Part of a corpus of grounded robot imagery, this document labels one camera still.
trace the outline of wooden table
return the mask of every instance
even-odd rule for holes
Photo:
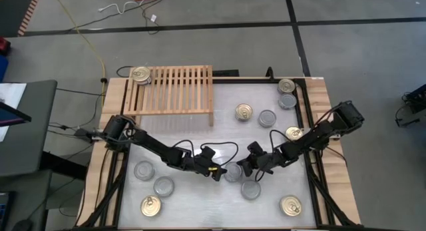
[[[233,77],[220,77],[221,79],[234,79]],[[266,77],[244,77],[244,79],[269,79]],[[327,94],[327,88],[325,87],[325,81],[323,78],[305,78],[306,86],[308,90],[308,97],[311,104],[312,115],[314,121],[319,119],[321,115],[327,112],[330,108],[330,101]],[[107,124],[111,115],[119,115],[122,100],[124,96],[126,79],[123,78],[112,78],[108,84],[108,90],[106,92],[105,103],[102,109],[101,120],[99,128],[104,128]],[[308,120],[305,112],[305,107],[303,105],[302,92],[298,92],[299,101],[301,104],[302,118],[304,120],[305,127],[309,127]],[[340,141],[331,141],[329,146],[343,154],[341,149]],[[107,178],[110,172],[110,162],[112,157],[112,152],[105,148],[105,142],[97,142],[94,145],[91,163],[89,165],[88,174],[86,177],[86,192],[84,199],[84,206],[81,211],[81,217],[79,219],[78,225],[82,224],[93,212],[95,209],[95,202],[98,194],[99,180],[101,180],[98,204],[102,200],[102,197],[105,195],[105,186],[107,185]],[[101,174],[103,158],[106,155],[103,171]],[[117,175],[118,170],[122,163],[122,154],[118,157],[118,162],[116,166]],[[351,181],[349,179],[349,174],[347,173],[347,168],[345,162],[336,154],[324,150],[323,152],[323,167],[325,170],[325,177],[327,180],[328,190],[330,195],[333,197],[337,205],[346,213],[347,217],[354,221],[355,223],[360,223],[359,214],[357,206],[355,203],[355,198],[353,197]],[[321,194],[317,192],[319,207],[321,212],[321,219],[324,224],[327,224],[327,213],[325,211],[324,201],[321,197]],[[116,194],[111,199],[108,208],[108,214],[106,216],[106,225],[112,225],[113,214],[115,210]]]

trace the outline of gray floor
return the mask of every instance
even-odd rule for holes
[[[130,0],[63,0],[77,23],[114,13]],[[293,0],[299,21],[426,16],[426,0]],[[164,0],[148,10],[160,25],[288,21],[285,0]],[[140,10],[107,19],[90,28],[143,26]],[[29,31],[67,29],[72,25],[55,0],[40,0]],[[325,77],[331,102],[353,100],[366,122],[343,137],[361,221],[366,226],[424,230],[426,219],[425,123],[397,128],[401,95],[425,84],[426,23],[333,25],[300,28],[312,76]],[[242,76],[302,76],[290,27],[107,33],[87,35],[105,60],[107,77],[123,65],[213,65],[239,69]],[[6,81],[57,79],[59,87],[99,93],[101,66],[78,35],[10,39]],[[58,91],[52,122],[76,125],[89,120],[96,97]],[[98,115],[87,128],[95,127]],[[68,156],[85,143],[49,134],[45,149]],[[87,163],[88,150],[76,157]],[[54,185],[66,182],[56,177]],[[76,183],[50,200],[51,208],[78,192]],[[67,202],[75,214],[77,198]],[[73,218],[49,212],[47,230],[66,228]]]

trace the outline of white cable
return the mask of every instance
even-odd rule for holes
[[[122,12],[120,11],[120,9],[118,8],[118,5],[116,4],[116,3],[114,3],[114,4],[110,4],[110,5],[107,5],[106,7],[104,7],[104,8],[100,8],[100,9],[98,9],[98,11],[99,12],[102,12],[102,11],[104,11],[105,9],[108,9],[109,7],[112,7],[112,6],[115,6],[116,8],[117,8],[117,11],[118,11],[118,13],[120,13],[120,15],[122,15],[122,14],[124,14],[124,12],[126,12],[126,5],[127,4],[137,4],[138,6],[141,6],[142,5],[142,3],[144,2],[145,0],[142,0],[140,3],[137,3],[137,2],[134,2],[134,1],[127,1],[124,5],[123,5],[123,7],[122,7]]]

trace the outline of monitor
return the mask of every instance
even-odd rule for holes
[[[0,127],[31,122],[31,117],[0,102]]]

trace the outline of tin can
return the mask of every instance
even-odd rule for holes
[[[304,134],[302,130],[298,127],[289,127],[286,130],[286,136],[290,140],[298,140],[300,137],[302,137]]]
[[[137,67],[132,71],[133,80],[140,85],[151,83],[151,71],[147,67]]]
[[[296,88],[296,85],[292,80],[282,79],[278,83],[278,92],[280,94],[291,93]]]
[[[281,198],[280,208],[288,216],[297,216],[302,212],[302,203],[296,196],[289,195]]]
[[[174,190],[174,183],[171,178],[163,176],[155,180],[154,192],[159,197],[168,197],[173,193],[173,190]]]
[[[148,195],[140,204],[140,211],[147,217],[156,216],[161,210],[161,200],[155,195]]]
[[[277,116],[270,110],[264,110],[260,113],[258,122],[264,128],[272,127],[277,121]]]
[[[238,121],[247,121],[252,118],[253,115],[253,109],[247,104],[238,105],[235,111],[235,118]]]
[[[246,200],[255,200],[260,196],[262,189],[260,184],[253,180],[247,180],[241,185],[241,195]]]
[[[295,96],[291,94],[284,94],[278,100],[279,106],[283,109],[291,109],[295,107],[297,102],[298,101],[296,100]]]
[[[148,162],[148,161],[140,161],[135,167],[134,167],[134,175],[142,180],[142,181],[148,181],[150,180],[155,173],[154,166]]]
[[[229,162],[226,164],[225,169],[227,173],[225,174],[225,179],[228,182],[237,182],[242,174],[241,166],[236,162]]]

